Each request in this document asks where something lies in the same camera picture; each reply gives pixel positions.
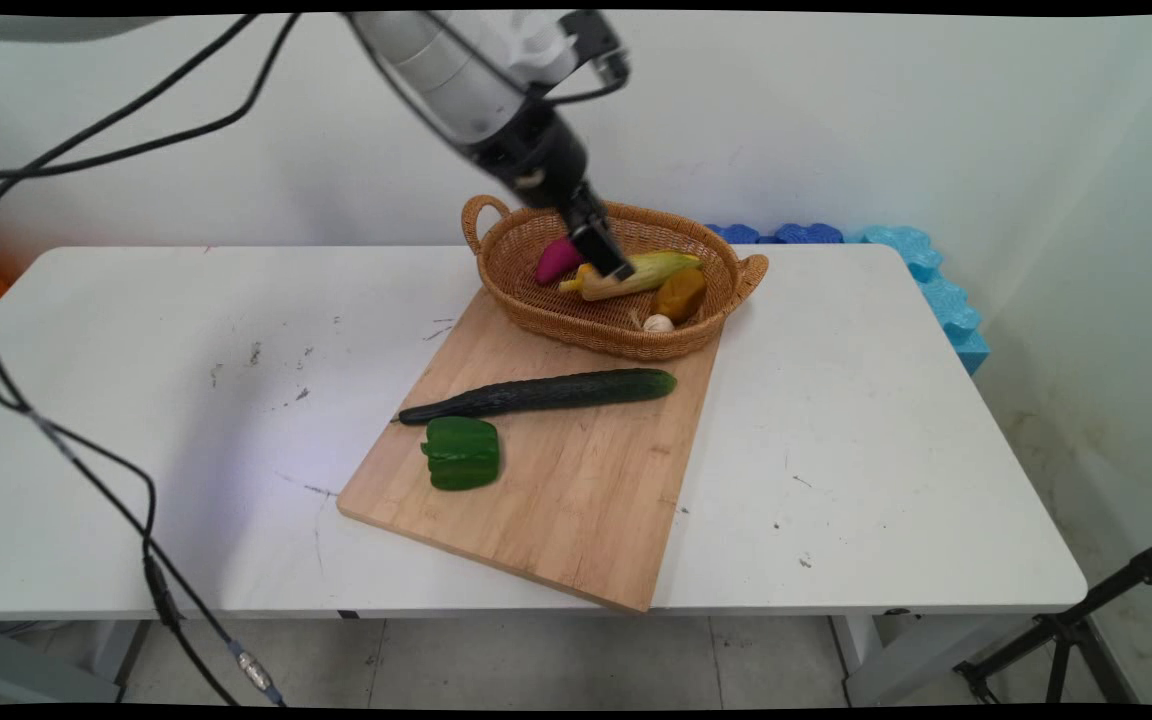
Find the wooden cutting board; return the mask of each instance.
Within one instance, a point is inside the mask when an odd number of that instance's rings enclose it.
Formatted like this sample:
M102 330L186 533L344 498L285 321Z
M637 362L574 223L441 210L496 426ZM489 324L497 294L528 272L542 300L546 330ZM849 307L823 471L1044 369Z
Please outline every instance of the wooden cutting board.
M662 400L485 418L500 437L500 477L463 492L430 486L422 425L392 423L338 509L559 591L645 612L717 353L718 340L664 363L599 355L518 328L479 290L402 407L485 384L616 367L668 370L679 386Z

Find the tripod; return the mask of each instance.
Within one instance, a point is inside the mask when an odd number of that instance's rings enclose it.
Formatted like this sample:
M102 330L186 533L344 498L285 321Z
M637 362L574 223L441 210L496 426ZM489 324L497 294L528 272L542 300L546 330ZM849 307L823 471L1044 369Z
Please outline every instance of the tripod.
M1069 667L1070 647L1078 647L1079 654L1087 661L1087 668L1092 670L1092 676L1100 685L1106 702L1132 702L1123 682L1117 679L1114 665L1102 651L1101 643L1097 642L1096 635L1092 634L1087 615L1140 583L1152 585L1152 547L1130 560L1123 569L1097 583L1096 588L1087 591L1083 602L1056 615L1036 616L1033 628L1007 643L993 655L977 664L961 662L954 670L963 675L977 700L999 703L995 695L990 691L990 676L1029 655L1047 641L1055 639L1056 653L1052 657L1052 673L1047 680L1047 702L1060 702L1061 692L1064 691L1064 670Z

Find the cucumber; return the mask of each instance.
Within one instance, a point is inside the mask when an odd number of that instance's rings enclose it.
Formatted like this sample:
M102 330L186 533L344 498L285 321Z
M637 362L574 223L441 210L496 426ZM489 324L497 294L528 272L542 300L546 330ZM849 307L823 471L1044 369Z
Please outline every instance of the cucumber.
M520 414L524 410L655 400L669 395L676 384L679 381L675 377L652 367L498 382L462 392L456 397L447 397L431 406L408 407L397 414L397 420L404 425L422 425L444 416L480 418L484 415Z

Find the purple sweet potato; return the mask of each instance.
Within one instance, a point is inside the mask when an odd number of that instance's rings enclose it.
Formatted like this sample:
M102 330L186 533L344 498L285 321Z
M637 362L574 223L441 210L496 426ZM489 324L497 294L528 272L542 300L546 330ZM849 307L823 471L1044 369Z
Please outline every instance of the purple sweet potato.
M550 247L540 253L540 263L536 264L536 283L552 283L570 270L578 268L584 260L567 236L550 242Z

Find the floor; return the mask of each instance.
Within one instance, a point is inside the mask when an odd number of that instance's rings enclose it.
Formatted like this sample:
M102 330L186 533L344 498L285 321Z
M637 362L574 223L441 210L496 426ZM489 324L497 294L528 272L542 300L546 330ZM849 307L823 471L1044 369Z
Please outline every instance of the floor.
M912 617L882 617L884 642ZM823 617L243 620L225 623L289 705L475 710L844 707L844 672ZM90 624L18 637L78 661ZM203 623L202 659L243 705L265 700ZM1066 702L1102 702L1073 653ZM1043 702L1051 647L992 680L1002 702ZM0 697L0 702L7 702ZM123 702L219 703L175 639L149 626ZM970 705L942 675L897 705Z

